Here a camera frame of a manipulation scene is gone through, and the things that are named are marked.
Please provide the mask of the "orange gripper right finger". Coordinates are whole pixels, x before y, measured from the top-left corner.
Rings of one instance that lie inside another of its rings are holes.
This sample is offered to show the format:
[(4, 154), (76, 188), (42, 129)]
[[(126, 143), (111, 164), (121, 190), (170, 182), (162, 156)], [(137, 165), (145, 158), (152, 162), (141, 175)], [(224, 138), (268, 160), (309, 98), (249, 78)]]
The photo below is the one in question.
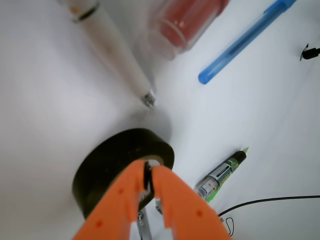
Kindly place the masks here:
[(229, 240), (217, 213), (165, 166), (151, 170), (154, 195), (160, 199), (164, 227), (174, 240)]

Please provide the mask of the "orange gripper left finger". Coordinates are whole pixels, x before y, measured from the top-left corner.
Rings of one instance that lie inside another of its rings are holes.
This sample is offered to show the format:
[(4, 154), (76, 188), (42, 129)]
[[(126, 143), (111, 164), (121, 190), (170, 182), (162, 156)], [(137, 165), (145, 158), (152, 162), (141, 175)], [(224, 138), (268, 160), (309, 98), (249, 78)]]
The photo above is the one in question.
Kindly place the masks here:
[(144, 189), (144, 160), (132, 162), (116, 179), (74, 236), (75, 240), (128, 240)]

